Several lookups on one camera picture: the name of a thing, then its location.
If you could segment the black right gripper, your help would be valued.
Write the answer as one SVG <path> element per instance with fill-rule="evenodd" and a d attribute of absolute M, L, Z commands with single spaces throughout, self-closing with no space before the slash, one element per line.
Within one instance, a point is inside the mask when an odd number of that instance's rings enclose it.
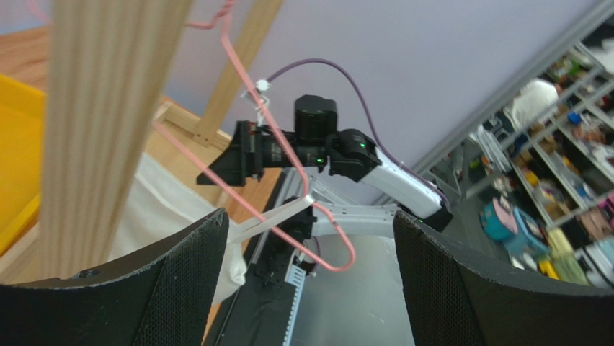
<path fill-rule="evenodd" d="M 293 164 L 269 125 L 257 126 L 242 120 L 236 124 L 230 145 L 208 168 L 232 187 L 243 187 L 246 175 L 264 174 L 265 168 L 286 168 Z"/>

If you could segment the white tank top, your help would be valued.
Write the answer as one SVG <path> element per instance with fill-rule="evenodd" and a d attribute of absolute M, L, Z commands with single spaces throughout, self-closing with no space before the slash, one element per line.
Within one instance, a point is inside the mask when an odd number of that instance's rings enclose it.
<path fill-rule="evenodd" d="M 180 182 L 147 153 L 141 155 L 120 217 L 109 261 L 181 231 L 212 213 L 215 207 Z M 213 296 L 221 303 L 246 282 L 242 242 L 264 230 L 256 218 L 229 222 L 228 240 Z"/>

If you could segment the pink wire hanger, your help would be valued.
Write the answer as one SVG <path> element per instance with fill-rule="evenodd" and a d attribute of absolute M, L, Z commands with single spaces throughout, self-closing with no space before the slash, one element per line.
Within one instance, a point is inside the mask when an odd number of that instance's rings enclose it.
<path fill-rule="evenodd" d="M 173 146 L 175 146 L 186 158 L 188 158 L 194 165 L 200 168 L 205 176 L 211 179 L 217 186 L 221 187 L 223 191 L 227 192 L 235 201 L 242 204 L 252 215 L 248 221 L 245 221 L 240 224 L 243 232 L 240 234 L 239 238 L 234 239 L 235 242 L 242 243 L 245 239 L 249 239 L 257 234 L 260 234 L 266 230 L 273 231 L 274 234 L 279 236 L 283 241 L 309 256 L 314 262 L 324 269 L 330 272 L 345 272 L 354 265 L 356 260 L 356 251 L 353 247 L 351 241 L 348 236 L 342 229 L 342 227 L 337 223 L 337 220 L 334 218 L 332 212 L 330 212 L 327 208 L 317 203 L 309 192 L 309 182 L 310 179 L 306 175 L 304 168 L 298 157 L 296 156 L 293 148 L 286 140 L 282 131 L 279 129 L 275 119 L 272 114 L 268 110 L 267 106 L 264 103 L 264 99 L 260 96 L 259 92 L 257 92 L 256 85 L 250 79 L 246 69 L 244 68 L 239 56 L 234 50 L 230 38 L 228 36 L 228 31 L 231 26 L 231 10 L 234 6 L 234 1 L 226 1 L 221 9 L 213 16 L 209 23 L 188 23 L 189 27 L 193 27 L 200 30 L 210 30 L 216 27 L 219 22 L 223 23 L 220 40 L 221 44 L 226 51 L 226 55 L 228 56 L 229 61 L 232 63 L 236 73 L 239 75 L 239 78 L 242 80 L 246 90 L 251 95 L 252 99 L 256 102 L 257 111 L 258 111 L 258 121 L 261 122 L 262 119 L 265 119 L 269 125 L 270 130 L 272 131 L 273 139 L 268 142 L 263 141 L 262 134 L 257 130 L 257 124 L 253 122 L 246 122 L 246 125 L 239 126 L 239 153 L 236 157 L 239 159 L 240 167 L 239 173 L 241 175 L 246 175 L 247 173 L 258 177 L 260 173 L 263 173 L 265 164 L 271 164 L 272 159 L 277 157 L 285 163 L 291 163 L 292 166 L 298 171 L 301 179 L 303 180 L 303 197 L 297 200 L 294 200 L 288 204 L 282 205 L 279 208 L 275 208 L 272 212 L 266 216 L 260 212 L 258 212 L 252 204 L 247 202 L 242 196 L 240 196 L 235 190 L 233 190 L 230 185 L 226 183 L 224 179 L 218 176 L 213 170 L 211 170 L 207 165 L 205 165 L 199 158 L 196 157 L 186 146 L 179 142 L 177 138 L 175 138 L 166 128 L 164 128 L 161 123 L 157 121 L 152 122 L 153 128 L 160 133 L 166 140 L 168 140 Z M 265 148 L 264 146 L 275 144 L 279 149 L 282 150 L 281 153 L 276 151 L 271 151 L 269 148 Z M 303 246 L 301 242 L 295 240 L 291 235 L 282 231 L 278 225 L 283 221 L 292 218 L 293 216 L 298 215 L 301 211 L 312 207 L 314 209 L 320 210 L 326 218 L 329 220 L 330 225 L 333 229 L 339 234 L 339 237 L 344 242 L 348 252 L 349 252 L 349 260 L 348 263 L 342 267 L 335 267 L 330 265 L 328 262 L 324 261 L 320 256 L 309 250 L 307 247 Z"/>

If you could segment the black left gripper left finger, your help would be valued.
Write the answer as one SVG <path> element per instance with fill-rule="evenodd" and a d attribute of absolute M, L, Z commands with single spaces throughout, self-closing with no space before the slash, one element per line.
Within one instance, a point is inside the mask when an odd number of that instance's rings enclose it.
<path fill-rule="evenodd" d="M 218 209 L 136 252 L 1 287 L 3 345 L 200 345 L 229 230 Z"/>

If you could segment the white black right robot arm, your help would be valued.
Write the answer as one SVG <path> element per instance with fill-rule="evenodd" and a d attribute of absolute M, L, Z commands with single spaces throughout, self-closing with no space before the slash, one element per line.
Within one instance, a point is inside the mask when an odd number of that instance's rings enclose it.
<path fill-rule="evenodd" d="M 305 94 L 294 101 L 294 129 L 282 133 L 303 167 L 329 170 L 379 189 L 436 231 L 453 219 L 443 199 L 427 184 L 398 168 L 375 141 L 357 129 L 337 129 L 337 103 Z M 290 157 L 268 125 L 238 121 L 229 146 L 209 166 L 232 187 L 261 179 L 267 168 L 291 167 Z"/>

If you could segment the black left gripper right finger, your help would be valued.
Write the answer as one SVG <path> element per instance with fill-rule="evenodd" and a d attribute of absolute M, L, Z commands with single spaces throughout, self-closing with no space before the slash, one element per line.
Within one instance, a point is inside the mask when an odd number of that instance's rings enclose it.
<path fill-rule="evenodd" d="M 613 292 L 488 257 L 399 211 L 396 256 L 416 345 L 611 345 Z"/>

